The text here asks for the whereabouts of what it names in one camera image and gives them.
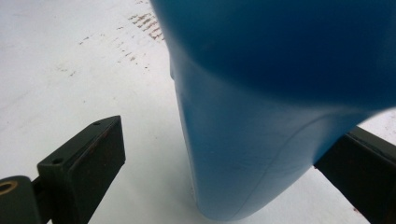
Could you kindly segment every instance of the white surface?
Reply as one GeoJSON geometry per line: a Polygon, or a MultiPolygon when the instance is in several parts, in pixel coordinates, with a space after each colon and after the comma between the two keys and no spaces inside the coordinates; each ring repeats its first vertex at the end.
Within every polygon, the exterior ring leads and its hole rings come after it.
{"type": "MultiPolygon", "coordinates": [[[[36,178],[36,164],[77,132],[121,115],[127,161],[90,223],[218,223],[194,205],[166,46],[147,0],[1,1],[0,28],[0,179],[36,178]]],[[[362,126],[395,144],[395,120],[389,111],[362,126]]],[[[311,169],[233,223],[367,221],[311,169]]]]}

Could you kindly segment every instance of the screw hole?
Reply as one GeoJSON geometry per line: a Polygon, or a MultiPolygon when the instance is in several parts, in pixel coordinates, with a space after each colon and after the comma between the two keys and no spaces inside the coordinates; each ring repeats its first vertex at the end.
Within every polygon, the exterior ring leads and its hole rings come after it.
{"type": "Polygon", "coordinates": [[[52,161],[52,164],[54,164],[54,165],[60,164],[60,163],[63,162],[63,161],[64,161],[64,159],[62,159],[62,158],[57,158],[57,159],[55,159],[55,160],[52,161]]]}
{"type": "Polygon", "coordinates": [[[14,190],[18,186],[18,182],[11,180],[4,183],[0,183],[0,195],[7,194],[14,190]]]}

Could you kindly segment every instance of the blue object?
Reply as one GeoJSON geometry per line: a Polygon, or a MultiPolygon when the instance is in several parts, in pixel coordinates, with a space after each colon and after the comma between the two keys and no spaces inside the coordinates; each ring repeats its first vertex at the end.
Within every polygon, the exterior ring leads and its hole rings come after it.
{"type": "Polygon", "coordinates": [[[209,218],[258,211],[338,137],[396,105],[394,0],[151,4],[209,218]]]}

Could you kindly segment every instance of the blue cup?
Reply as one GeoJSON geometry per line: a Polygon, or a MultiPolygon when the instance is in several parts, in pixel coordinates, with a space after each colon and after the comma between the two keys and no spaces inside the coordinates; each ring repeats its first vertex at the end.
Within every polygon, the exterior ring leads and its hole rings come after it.
{"type": "Polygon", "coordinates": [[[151,4],[209,218],[258,211],[338,137],[396,105],[394,0],[151,4]]]}

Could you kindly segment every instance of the black plastic part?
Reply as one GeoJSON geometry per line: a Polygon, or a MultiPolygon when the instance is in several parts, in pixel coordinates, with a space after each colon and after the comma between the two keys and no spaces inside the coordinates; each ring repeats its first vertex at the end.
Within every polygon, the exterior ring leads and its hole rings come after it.
{"type": "Polygon", "coordinates": [[[0,223],[43,223],[28,177],[12,176],[0,180],[0,223]]]}
{"type": "Polygon", "coordinates": [[[396,223],[396,146],[356,128],[315,166],[371,223],[396,223]]]}
{"type": "Polygon", "coordinates": [[[98,120],[37,165],[52,222],[88,223],[125,163],[120,116],[98,120]]]}

